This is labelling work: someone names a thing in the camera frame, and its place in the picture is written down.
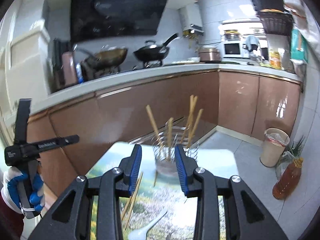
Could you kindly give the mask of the blue gloved left hand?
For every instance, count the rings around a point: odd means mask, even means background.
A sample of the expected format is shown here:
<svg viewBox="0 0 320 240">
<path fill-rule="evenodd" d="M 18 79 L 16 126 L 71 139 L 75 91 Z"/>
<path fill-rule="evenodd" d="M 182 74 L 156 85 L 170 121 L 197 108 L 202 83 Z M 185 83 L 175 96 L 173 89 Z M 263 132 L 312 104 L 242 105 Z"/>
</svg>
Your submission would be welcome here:
<svg viewBox="0 0 320 240">
<path fill-rule="evenodd" d="M 2 198 L 15 212 L 22 214 L 22 204 L 18 195 L 17 185 L 29 179 L 29 176 L 16 167 L 10 167 L 3 174 L 3 188 L 1 190 Z M 42 176 L 36 172 L 33 179 L 34 190 L 29 198 L 29 203 L 34 206 L 36 212 L 41 212 L 45 206 L 45 196 Z"/>
</svg>

